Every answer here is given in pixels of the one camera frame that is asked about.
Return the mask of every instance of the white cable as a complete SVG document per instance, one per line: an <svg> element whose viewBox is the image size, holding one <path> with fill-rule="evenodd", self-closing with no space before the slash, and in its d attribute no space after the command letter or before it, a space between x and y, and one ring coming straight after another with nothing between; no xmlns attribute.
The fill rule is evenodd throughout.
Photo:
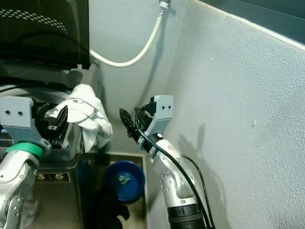
<svg viewBox="0 0 305 229"><path fill-rule="evenodd" d="M151 46L153 40L155 39L157 33L158 33L158 30L159 30L159 27L161 25L161 21L162 21L162 16L163 16L163 12L165 10L168 9L168 3L167 2L164 2L164 1L161 1L160 2L160 11L159 11L159 15L158 15L158 18L157 18L157 22L153 28L153 32L150 36L150 38L148 39L148 42L146 43L146 45L144 46L143 50L135 57L133 58L131 61L128 61L128 62L123 62L123 63L116 63L116 62L112 62L112 61L109 61L107 60L106 58L100 56L99 54L97 54L95 51L91 50L90 49L90 55L93 56L95 59L109 65L109 66L112 66L112 67L117 67L117 68L124 68L124 67L128 67L130 65L133 65L134 63L138 62L144 55L145 53L147 52L147 50L149 49L149 47Z"/></svg>

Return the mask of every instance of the cable connector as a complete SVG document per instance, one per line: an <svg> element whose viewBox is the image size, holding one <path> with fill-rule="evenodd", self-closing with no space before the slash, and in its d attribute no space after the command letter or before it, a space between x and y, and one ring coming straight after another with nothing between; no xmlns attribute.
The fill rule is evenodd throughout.
<svg viewBox="0 0 305 229"><path fill-rule="evenodd" d="M159 16L158 17L162 18L164 12L168 10L168 3L165 2L165 1L161 1L159 6L160 6L160 11L159 11Z"/></svg>
<svg viewBox="0 0 305 229"><path fill-rule="evenodd" d="M149 104L143 106L141 109L147 111L151 116L153 116L153 114L156 113L157 110L157 103L150 102Z"/></svg>
<svg viewBox="0 0 305 229"><path fill-rule="evenodd" d="M168 10L168 2L169 1L161 1L159 6L164 10Z"/></svg>

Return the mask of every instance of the number label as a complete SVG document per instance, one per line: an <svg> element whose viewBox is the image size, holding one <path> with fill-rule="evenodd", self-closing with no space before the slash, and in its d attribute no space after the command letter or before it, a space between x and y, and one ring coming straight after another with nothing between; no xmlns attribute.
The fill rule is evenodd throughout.
<svg viewBox="0 0 305 229"><path fill-rule="evenodd" d="M36 176L36 179L38 179L38 180L44 180L46 177L44 176L44 174L38 174L37 176Z"/></svg>
<svg viewBox="0 0 305 229"><path fill-rule="evenodd" d="M36 183L69 183L69 173L37 173Z"/></svg>

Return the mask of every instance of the printed number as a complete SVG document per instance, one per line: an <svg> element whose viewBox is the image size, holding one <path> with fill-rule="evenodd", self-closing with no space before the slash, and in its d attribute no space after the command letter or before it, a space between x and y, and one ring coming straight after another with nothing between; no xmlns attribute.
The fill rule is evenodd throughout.
<svg viewBox="0 0 305 229"><path fill-rule="evenodd" d="M37 179L44 180L45 179L44 174L38 174Z"/></svg>
<svg viewBox="0 0 305 229"><path fill-rule="evenodd" d="M61 173L58 173L55 175L55 179L61 180L63 179L63 175Z"/></svg>

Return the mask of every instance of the metal bracket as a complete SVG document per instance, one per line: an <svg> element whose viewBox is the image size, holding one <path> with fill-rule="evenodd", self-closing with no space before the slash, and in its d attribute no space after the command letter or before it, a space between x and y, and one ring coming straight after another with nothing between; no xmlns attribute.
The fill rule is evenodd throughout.
<svg viewBox="0 0 305 229"><path fill-rule="evenodd" d="M18 96L0 97L0 121L13 143L32 142L40 145L47 155L51 151L51 144L41 137L35 127L32 117L34 102L30 98Z"/></svg>
<svg viewBox="0 0 305 229"><path fill-rule="evenodd" d="M173 96L172 95L156 95L153 98L156 102L156 113L153 115L152 122L145 131L148 137L153 134L163 134L165 128L173 117ZM138 140L138 148L144 150L144 138Z"/></svg>

